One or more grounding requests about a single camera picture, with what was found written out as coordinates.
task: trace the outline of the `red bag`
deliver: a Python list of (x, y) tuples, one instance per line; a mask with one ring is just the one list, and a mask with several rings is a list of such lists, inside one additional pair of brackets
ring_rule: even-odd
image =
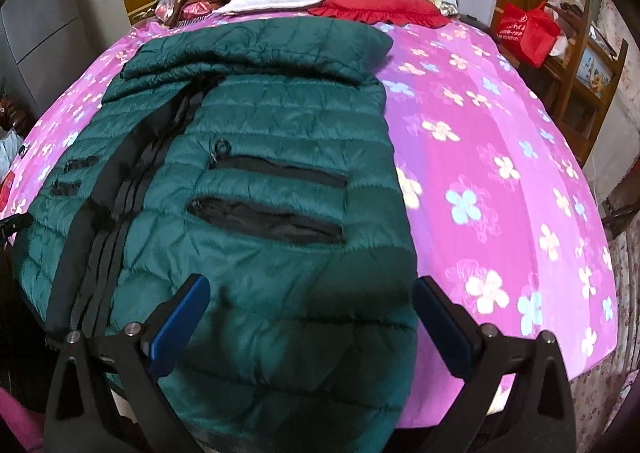
[(560, 26), (545, 13), (545, 3), (530, 11), (506, 4), (496, 36), (519, 61), (540, 68), (560, 35)]

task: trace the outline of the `blue clamp pad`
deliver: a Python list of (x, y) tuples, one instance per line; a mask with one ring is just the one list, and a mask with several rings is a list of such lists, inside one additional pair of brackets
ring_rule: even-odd
[(174, 297), (161, 303), (146, 320), (141, 347), (149, 358), (148, 372), (153, 380), (174, 370), (210, 299), (209, 280), (200, 274), (191, 274)]

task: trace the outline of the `bed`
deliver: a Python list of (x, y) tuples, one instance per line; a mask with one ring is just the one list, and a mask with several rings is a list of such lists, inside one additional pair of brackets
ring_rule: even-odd
[[(1, 213), (25, 212), (65, 148), (101, 107), (111, 78), (148, 40), (303, 12), (211, 16), (167, 30), (146, 22), (115, 43), (39, 119), (11, 172)], [(489, 36), (377, 24), (394, 40), (377, 72), (418, 274), (436, 279), (478, 322), (508, 335), (558, 335), (569, 378), (616, 347), (616, 286), (596, 205), (568, 146)], [(505, 377), (492, 411), (506, 403)], [(437, 424), (462, 383), (423, 328), (399, 427)]]

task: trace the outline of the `jacket zipper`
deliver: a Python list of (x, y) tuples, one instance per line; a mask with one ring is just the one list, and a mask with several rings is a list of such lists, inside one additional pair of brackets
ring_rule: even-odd
[(338, 224), (254, 202), (203, 196), (190, 201), (186, 210), (214, 226), (254, 237), (299, 245), (344, 242)]
[(347, 176), (340, 173), (302, 168), (301, 166), (265, 159), (264, 157), (234, 156), (231, 153), (231, 144), (224, 139), (216, 141), (209, 159), (209, 169), (212, 170), (213, 168), (233, 168), (264, 175), (294, 178), (338, 189), (347, 187)]

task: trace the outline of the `black strap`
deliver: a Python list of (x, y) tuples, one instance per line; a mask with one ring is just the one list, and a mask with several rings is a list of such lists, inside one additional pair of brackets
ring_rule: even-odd
[(54, 340), (62, 342), (70, 324), (87, 336), (104, 332), (130, 221), (142, 209), (171, 142), (219, 81), (208, 78), (183, 88), (140, 121), (101, 170), (71, 223), (53, 280), (46, 330)]

